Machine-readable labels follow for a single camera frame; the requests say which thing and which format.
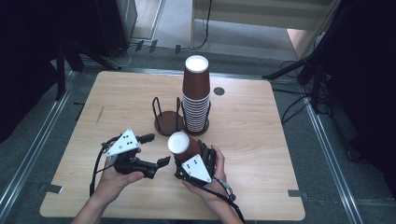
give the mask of table top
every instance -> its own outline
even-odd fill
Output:
[[[152,100],[162,111],[176,111],[183,76],[102,72],[93,84],[64,156],[52,180],[60,194],[47,193],[44,217],[74,217],[89,199],[92,170],[101,143],[131,128],[136,135],[155,133],[141,146],[142,161],[172,156],[168,137],[156,132]],[[271,84],[265,80],[210,78],[209,129],[195,139],[218,146],[224,154],[227,182],[246,220],[302,220],[304,207],[298,190]],[[222,87],[223,95],[213,90]],[[105,156],[99,167],[104,166]],[[218,219],[181,180],[174,177],[174,159],[126,187],[104,217],[158,219]]]

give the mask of gray carpet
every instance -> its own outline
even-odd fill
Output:
[[[122,69],[123,71],[132,71],[136,68],[182,70],[184,60],[196,53],[182,51],[180,54],[175,54],[172,49],[156,49],[155,52],[149,53],[149,48],[143,48],[137,52],[130,49],[130,52],[132,60]],[[282,64],[281,61],[277,60],[202,52],[199,54],[204,55],[209,60],[211,72],[242,74],[241,76],[256,79],[261,79],[261,75],[272,74]],[[127,62],[127,55],[121,55],[117,59],[117,63]],[[44,145],[32,172],[7,217],[6,223],[69,223],[71,220],[71,218],[40,216],[39,207],[45,194],[40,192],[38,188],[42,183],[50,183],[77,123],[76,118],[81,110],[81,105],[75,105],[74,102],[84,103],[86,101],[96,75],[105,70],[97,63],[86,61],[85,64],[87,64],[86,69],[77,76],[64,111],[53,127],[47,143]],[[295,78],[290,76],[295,76],[295,74],[290,73],[288,76],[280,78],[279,81],[273,82],[273,88],[275,90],[299,91],[300,87],[296,84]],[[0,152],[4,155],[3,161],[0,163],[0,168],[3,171],[0,182],[1,189],[4,189],[21,163],[24,154],[49,113],[55,95],[56,86],[42,97],[17,130],[6,142],[0,145]],[[281,117],[288,106],[300,95],[275,91],[275,97]],[[302,105],[303,103],[297,104],[291,111],[295,111]],[[394,220],[396,220],[396,203],[391,198],[382,175],[370,164],[351,162],[347,158],[346,146],[331,117],[321,116],[321,118],[327,135],[331,139],[334,153],[355,195],[363,220],[366,223],[394,223]],[[347,214],[306,110],[297,114],[283,127],[300,190],[309,195],[309,199],[304,200],[306,217],[301,223],[348,223]],[[172,222],[166,220],[104,218],[102,223]],[[263,223],[284,222],[265,221]]]

